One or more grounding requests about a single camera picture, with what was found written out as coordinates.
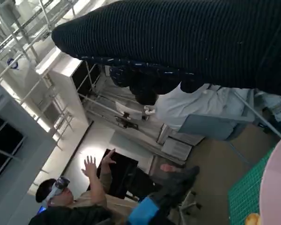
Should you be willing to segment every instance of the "yellow object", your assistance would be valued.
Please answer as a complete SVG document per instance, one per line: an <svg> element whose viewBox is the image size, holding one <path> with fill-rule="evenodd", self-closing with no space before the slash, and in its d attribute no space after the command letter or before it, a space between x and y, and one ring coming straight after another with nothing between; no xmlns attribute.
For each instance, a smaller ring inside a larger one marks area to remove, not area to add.
<svg viewBox="0 0 281 225"><path fill-rule="evenodd" d="M245 219L245 225L261 225L260 216L258 213L251 213Z"/></svg>

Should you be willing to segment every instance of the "pink object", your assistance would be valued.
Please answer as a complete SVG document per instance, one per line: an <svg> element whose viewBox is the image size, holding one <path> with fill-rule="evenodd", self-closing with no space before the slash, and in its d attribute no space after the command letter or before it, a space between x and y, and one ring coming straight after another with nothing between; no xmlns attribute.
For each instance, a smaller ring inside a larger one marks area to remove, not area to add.
<svg viewBox="0 0 281 225"><path fill-rule="evenodd" d="M259 208L262 225L281 225L281 140L263 172Z"/></svg>

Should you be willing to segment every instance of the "finger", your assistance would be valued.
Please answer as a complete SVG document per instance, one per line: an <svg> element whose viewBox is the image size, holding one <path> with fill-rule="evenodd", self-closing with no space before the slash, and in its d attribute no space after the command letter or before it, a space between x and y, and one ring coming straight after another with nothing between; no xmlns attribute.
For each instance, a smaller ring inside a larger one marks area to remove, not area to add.
<svg viewBox="0 0 281 225"><path fill-rule="evenodd" d="M111 150L108 154L107 157L111 157L113 155L113 153L115 153L116 149Z"/></svg>

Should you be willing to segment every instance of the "floor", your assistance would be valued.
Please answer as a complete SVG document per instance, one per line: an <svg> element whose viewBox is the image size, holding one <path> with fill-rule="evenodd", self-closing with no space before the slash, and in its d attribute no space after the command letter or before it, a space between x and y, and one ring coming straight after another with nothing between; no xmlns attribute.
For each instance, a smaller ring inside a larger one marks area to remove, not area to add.
<svg viewBox="0 0 281 225"><path fill-rule="evenodd" d="M248 126L232 141L236 149L253 165L278 141L255 126ZM190 225L228 225L227 192L249 169L226 142L206 139L195 147L187 160L187 167L200 166L194 185L197 201L203 205Z"/></svg>

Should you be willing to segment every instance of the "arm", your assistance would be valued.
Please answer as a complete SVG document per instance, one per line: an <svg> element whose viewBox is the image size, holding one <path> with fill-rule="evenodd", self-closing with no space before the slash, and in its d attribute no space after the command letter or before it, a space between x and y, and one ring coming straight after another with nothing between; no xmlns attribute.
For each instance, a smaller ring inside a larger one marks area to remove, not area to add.
<svg viewBox="0 0 281 225"><path fill-rule="evenodd" d="M106 196L103 189L103 186L100 180L97 177L97 168L96 168L96 159L92 157L87 157L84 160L85 170L82 169L82 172L89 178L89 185L90 185L90 197L93 204L102 205L104 207L107 206Z"/></svg>
<svg viewBox="0 0 281 225"><path fill-rule="evenodd" d="M115 151L115 149L111 150L101 161L100 181L103 185L105 193L109 192L112 183L111 169L109 167L109 164L116 163L111 159Z"/></svg>

